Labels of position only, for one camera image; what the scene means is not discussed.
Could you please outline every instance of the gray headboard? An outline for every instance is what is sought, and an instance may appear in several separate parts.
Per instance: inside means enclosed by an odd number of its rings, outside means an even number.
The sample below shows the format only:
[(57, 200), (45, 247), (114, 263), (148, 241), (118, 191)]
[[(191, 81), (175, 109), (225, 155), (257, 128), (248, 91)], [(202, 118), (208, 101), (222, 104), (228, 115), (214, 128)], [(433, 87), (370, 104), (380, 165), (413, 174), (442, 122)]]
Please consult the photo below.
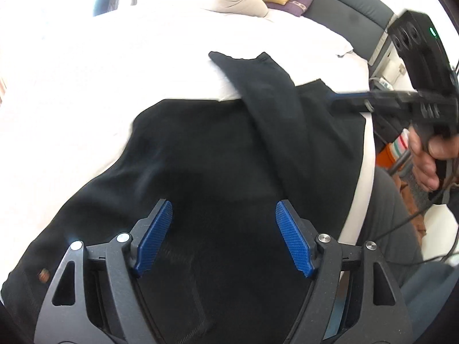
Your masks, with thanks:
[(304, 16), (346, 38), (370, 73), (390, 44), (386, 29), (394, 12), (380, 0), (314, 0)]

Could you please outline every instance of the silver bolt head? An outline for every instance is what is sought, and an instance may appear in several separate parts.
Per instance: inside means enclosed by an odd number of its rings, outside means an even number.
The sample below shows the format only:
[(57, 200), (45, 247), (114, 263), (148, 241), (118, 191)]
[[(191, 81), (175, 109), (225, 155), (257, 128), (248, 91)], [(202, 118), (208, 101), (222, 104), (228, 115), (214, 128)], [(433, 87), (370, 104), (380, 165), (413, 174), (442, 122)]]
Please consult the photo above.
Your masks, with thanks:
[(124, 242), (127, 242), (130, 238), (130, 235), (128, 233), (121, 233), (121, 234), (118, 234), (118, 236), (116, 237), (116, 240), (120, 243), (124, 243)]
[(372, 241), (368, 241), (366, 242), (365, 246), (370, 250), (370, 251), (374, 251), (377, 247), (376, 243), (375, 242), (372, 242)]
[(81, 247), (83, 247), (83, 242), (80, 240), (77, 240), (70, 245), (70, 249), (72, 251), (78, 251)]
[(322, 243), (328, 243), (329, 241), (331, 241), (331, 236), (328, 234), (322, 233), (318, 235), (318, 240)]

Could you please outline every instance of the finger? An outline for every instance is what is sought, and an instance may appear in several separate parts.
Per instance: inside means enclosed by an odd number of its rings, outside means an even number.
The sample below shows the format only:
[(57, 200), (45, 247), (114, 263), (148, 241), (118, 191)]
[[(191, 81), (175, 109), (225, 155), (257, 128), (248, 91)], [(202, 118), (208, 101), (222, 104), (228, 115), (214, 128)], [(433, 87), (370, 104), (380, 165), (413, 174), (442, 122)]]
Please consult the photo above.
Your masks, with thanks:
[(424, 191), (426, 191), (426, 192), (428, 192), (428, 193), (430, 193), (430, 192), (432, 191), (431, 189), (429, 189), (429, 188), (428, 188), (426, 185), (424, 185), (423, 183), (418, 182), (418, 185), (419, 185), (419, 187), (420, 187), (422, 190), (424, 190)]
[(408, 146), (414, 155), (419, 155), (422, 152), (421, 138), (412, 126), (409, 128)]
[(440, 180), (437, 175), (430, 177), (416, 166), (413, 167), (413, 175), (419, 184), (424, 185), (428, 189), (427, 191), (437, 190), (440, 186)]
[(437, 172), (435, 160), (424, 151), (419, 155), (413, 155), (413, 165), (431, 177)]
[(459, 135), (450, 139), (434, 136), (429, 141), (429, 153), (435, 159), (445, 161), (456, 158), (459, 154)]

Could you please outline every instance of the black garment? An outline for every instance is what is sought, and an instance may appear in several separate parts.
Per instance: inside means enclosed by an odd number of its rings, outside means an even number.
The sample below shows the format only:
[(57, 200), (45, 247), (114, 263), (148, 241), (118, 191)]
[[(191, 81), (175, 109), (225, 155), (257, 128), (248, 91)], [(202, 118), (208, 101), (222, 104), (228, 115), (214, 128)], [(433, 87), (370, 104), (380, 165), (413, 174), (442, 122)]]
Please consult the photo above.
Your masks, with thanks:
[(0, 301), (0, 343), (33, 344), (15, 324)]
[[(232, 63), (242, 70), (230, 78), (243, 100), (164, 100), (142, 112), (119, 160), (30, 244), (1, 292), (30, 337), (48, 288), (38, 281), (40, 271), (53, 276), (71, 242), (107, 242), (167, 198), (171, 228), (153, 269), (139, 280), (166, 342), (284, 340), (309, 281), (278, 230), (276, 202), (291, 199), (318, 231), (337, 237), (360, 173), (365, 120), (331, 117), (331, 90), (322, 81), (295, 94), (267, 55)], [(247, 78), (259, 89), (246, 91)], [(295, 97), (299, 102), (291, 103)], [(302, 134), (290, 138), (296, 127)]]

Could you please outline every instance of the blue gripper pad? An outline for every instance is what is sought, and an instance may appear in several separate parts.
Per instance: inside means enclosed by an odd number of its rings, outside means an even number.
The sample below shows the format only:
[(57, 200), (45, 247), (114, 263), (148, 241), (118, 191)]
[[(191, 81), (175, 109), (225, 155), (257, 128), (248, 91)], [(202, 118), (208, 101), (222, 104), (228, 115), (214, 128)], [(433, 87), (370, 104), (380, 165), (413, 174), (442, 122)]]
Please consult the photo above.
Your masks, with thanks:
[(295, 266), (306, 277), (310, 277), (314, 272), (314, 266), (311, 263), (311, 250), (295, 224), (292, 215), (282, 202), (278, 202), (276, 205), (276, 222)]
[(133, 268), (137, 277), (141, 277), (144, 271), (151, 268), (171, 221), (172, 204), (165, 201), (137, 248), (137, 261)]

